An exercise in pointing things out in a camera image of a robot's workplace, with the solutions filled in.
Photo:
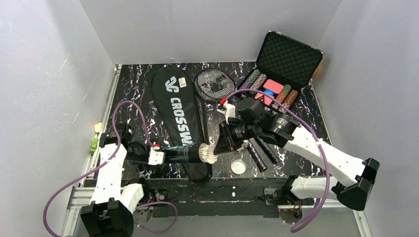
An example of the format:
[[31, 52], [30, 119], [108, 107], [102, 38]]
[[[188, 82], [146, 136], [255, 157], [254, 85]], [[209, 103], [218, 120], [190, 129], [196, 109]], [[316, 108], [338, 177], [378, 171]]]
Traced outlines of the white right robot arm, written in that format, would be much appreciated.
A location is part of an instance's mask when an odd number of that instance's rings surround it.
[[234, 152], [246, 140], [260, 139], [293, 152], [330, 174], [330, 178], [293, 176], [282, 188], [282, 197], [291, 201], [326, 196], [350, 209], [365, 210], [380, 166], [377, 160], [362, 160], [338, 150], [315, 138], [290, 114], [268, 112], [258, 100], [246, 98], [234, 106], [222, 99], [221, 104], [226, 119], [219, 124], [215, 155]]

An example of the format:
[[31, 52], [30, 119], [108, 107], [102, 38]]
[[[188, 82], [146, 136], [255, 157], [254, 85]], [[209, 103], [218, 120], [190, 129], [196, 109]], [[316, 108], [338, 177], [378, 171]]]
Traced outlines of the black racket cover bag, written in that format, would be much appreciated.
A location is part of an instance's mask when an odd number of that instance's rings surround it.
[[172, 146], [206, 143], [192, 80], [180, 68], [166, 66], [151, 80], [151, 95]]

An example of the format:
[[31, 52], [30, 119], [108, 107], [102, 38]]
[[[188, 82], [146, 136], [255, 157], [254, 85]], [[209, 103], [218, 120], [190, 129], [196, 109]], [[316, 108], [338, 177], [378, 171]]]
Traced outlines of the white tube lid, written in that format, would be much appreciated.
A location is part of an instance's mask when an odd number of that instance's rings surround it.
[[242, 160], [234, 160], [231, 162], [231, 171], [236, 175], [242, 175], [245, 173], [247, 167]]

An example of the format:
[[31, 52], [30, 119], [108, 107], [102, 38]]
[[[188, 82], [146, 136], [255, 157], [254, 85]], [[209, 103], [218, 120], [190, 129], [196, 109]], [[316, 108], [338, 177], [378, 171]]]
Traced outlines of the blue dealer chip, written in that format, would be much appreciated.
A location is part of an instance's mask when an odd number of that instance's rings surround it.
[[264, 90], [264, 93], [265, 93], [265, 97], [266, 96], [271, 96], [271, 97], [273, 97], [274, 96], [274, 92], [272, 91], [272, 90], [269, 90], [269, 89], [266, 89], [266, 90]]

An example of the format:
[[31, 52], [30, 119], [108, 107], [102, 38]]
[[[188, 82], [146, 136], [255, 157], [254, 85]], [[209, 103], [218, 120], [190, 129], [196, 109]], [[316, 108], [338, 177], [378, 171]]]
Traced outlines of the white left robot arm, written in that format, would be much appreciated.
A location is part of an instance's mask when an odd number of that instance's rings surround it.
[[101, 135], [100, 164], [90, 204], [81, 208], [81, 220], [90, 237], [130, 237], [134, 229], [133, 213], [144, 198], [144, 179], [122, 184], [123, 164], [127, 155], [113, 132]]

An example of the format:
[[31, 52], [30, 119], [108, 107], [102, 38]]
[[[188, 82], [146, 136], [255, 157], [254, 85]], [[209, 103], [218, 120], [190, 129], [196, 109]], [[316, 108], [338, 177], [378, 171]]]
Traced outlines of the pink card deck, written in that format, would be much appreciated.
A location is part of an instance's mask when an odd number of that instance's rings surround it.
[[[272, 79], [268, 79], [262, 85], [262, 87], [259, 90], [260, 91], [263, 91], [263, 92], [266, 89], [272, 90], [274, 92], [274, 96], [273, 97], [275, 98], [280, 93], [280, 91], [283, 89], [283, 87], [284, 87], [284, 85], [282, 85], [282, 84], [280, 84], [280, 83], [278, 83], [278, 82], [276, 82], [276, 81], [274, 81]], [[270, 99], [268, 97], [265, 97], [264, 94], [260, 94], [260, 93], [257, 93], [254, 96], [254, 99], [261, 101], [262, 103], [264, 103], [267, 106], [270, 106], [271, 103], [273, 102], [272, 99]]]

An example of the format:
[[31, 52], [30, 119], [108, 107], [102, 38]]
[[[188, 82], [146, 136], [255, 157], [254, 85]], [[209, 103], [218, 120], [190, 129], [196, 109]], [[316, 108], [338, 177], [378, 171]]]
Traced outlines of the green clip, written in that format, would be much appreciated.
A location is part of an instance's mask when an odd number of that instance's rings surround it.
[[91, 146], [90, 146], [90, 150], [89, 150], [89, 153], [90, 153], [91, 155], [93, 155], [93, 154], [95, 153], [95, 151], [96, 151], [96, 149], [97, 149], [97, 146], [98, 146], [98, 141], [99, 141], [99, 139], [98, 139], [98, 138], [94, 138], [94, 139], [93, 139], [93, 141], [92, 141], [92, 143], [91, 143]]

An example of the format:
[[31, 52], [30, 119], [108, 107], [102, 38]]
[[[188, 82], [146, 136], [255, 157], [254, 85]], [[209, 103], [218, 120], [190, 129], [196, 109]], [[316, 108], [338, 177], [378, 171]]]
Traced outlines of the white feather shuttlecock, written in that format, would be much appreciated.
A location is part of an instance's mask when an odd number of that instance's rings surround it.
[[218, 155], [214, 154], [215, 145], [209, 145], [206, 143], [202, 143], [199, 146], [199, 158], [201, 162], [214, 164], [218, 160]]

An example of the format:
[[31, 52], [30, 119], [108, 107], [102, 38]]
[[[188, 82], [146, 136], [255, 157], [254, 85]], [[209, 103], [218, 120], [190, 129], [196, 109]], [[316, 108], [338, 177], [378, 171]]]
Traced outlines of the clear shuttlecock tube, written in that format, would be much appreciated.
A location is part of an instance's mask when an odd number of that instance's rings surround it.
[[165, 163], [202, 163], [198, 144], [163, 147]]

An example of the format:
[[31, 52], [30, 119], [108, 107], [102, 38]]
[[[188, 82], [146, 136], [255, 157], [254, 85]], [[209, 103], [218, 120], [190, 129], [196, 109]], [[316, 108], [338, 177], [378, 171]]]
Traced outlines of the poker chip row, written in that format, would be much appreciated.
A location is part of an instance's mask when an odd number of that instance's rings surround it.
[[239, 89], [249, 89], [261, 74], [260, 70], [254, 69], [248, 78], [243, 82]]
[[267, 75], [266, 74], [260, 74], [257, 77], [257, 79], [255, 80], [255, 82], [251, 85], [250, 89], [258, 90], [266, 80], [267, 80]]
[[291, 92], [286, 97], [285, 101], [282, 103], [283, 106], [285, 106], [287, 109], [290, 108], [290, 106], [293, 104], [295, 99], [298, 96], [298, 92], [295, 90], [291, 90]]
[[[291, 90], [292, 90], [291, 85], [286, 84], [286, 85], [283, 87], [283, 89], [280, 91], [280, 93], [277, 95], [276, 100], [277, 100], [280, 104], [282, 104], [282, 103], [285, 101], [285, 99], [286, 99], [286, 97], [288, 96], [288, 94], [291, 92]], [[272, 108], [274, 108], [274, 109], [279, 109], [279, 105], [278, 105], [277, 103], [275, 103], [275, 102], [273, 102], [273, 103], [271, 104], [271, 107], [272, 107]]]

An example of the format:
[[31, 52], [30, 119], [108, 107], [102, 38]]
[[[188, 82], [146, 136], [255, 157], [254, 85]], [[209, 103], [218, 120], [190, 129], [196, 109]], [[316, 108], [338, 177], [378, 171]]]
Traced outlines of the black poker chip case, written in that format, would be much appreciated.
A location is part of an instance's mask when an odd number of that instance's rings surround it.
[[254, 69], [258, 69], [261, 74], [267, 75], [267, 80], [272, 79], [284, 86], [289, 84], [292, 90], [299, 93], [308, 85], [323, 57], [324, 52], [315, 47], [279, 32], [269, 31], [264, 38], [255, 68], [251, 69], [244, 81]]

